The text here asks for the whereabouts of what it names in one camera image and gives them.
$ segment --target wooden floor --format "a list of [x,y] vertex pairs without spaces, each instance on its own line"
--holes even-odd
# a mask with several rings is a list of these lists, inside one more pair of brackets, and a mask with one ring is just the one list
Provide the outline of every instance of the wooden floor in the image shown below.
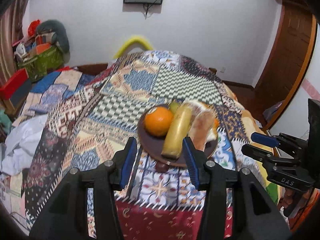
[[228,85],[228,87],[236,94],[239,103],[243,105],[245,109],[250,111],[253,118],[257,119],[262,126],[265,126],[267,122],[262,115],[265,110],[265,107],[263,106],[263,98],[259,98],[250,88],[233,85]]

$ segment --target white cloth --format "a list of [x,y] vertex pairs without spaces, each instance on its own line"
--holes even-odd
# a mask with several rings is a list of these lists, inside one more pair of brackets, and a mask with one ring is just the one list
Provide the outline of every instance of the white cloth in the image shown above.
[[14,128],[5,140],[2,172],[14,176],[30,168],[48,115],[31,118]]

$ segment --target screw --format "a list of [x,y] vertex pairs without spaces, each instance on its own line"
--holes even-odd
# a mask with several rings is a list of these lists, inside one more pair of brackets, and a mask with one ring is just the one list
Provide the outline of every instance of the screw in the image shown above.
[[207,161],[205,163],[208,167],[214,167],[216,164],[214,163],[214,161]]
[[241,171],[242,171],[242,173],[245,174],[245,175],[248,175],[248,174],[250,174],[250,172],[251,172],[248,168],[242,168]]
[[107,167],[111,167],[113,165],[113,161],[112,160],[107,160],[103,163],[105,166]]
[[71,168],[69,171],[72,175],[75,175],[78,172],[77,168]]

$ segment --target curtain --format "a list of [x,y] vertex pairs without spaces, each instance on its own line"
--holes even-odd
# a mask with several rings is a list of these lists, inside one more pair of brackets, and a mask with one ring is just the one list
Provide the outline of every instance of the curtain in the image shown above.
[[14,0],[0,19],[0,87],[16,71],[12,44],[23,38],[22,18],[28,0]]

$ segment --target food plate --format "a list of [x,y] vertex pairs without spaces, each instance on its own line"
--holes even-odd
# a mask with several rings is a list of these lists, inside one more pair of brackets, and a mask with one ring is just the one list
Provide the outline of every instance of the food plate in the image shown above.
[[[159,105],[159,106],[169,108],[168,105]],[[175,167],[186,167],[187,164],[183,157],[183,154],[180,155],[178,160],[164,158],[161,155],[165,137],[163,138],[154,137],[145,130],[143,121],[148,111],[149,110],[143,113],[143,115],[140,117],[138,122],[138,137],[143,147],[143,150],[146,151],[152,158],[154,158],[157,161],[160,161],[161,163],[175,166]],[[212,156],[212,154],[214,153],[217,147],[217,144],[218,144],[218,140],[207,142],[204,149],[204,154],[207,156],[207,158],[210,158]]]

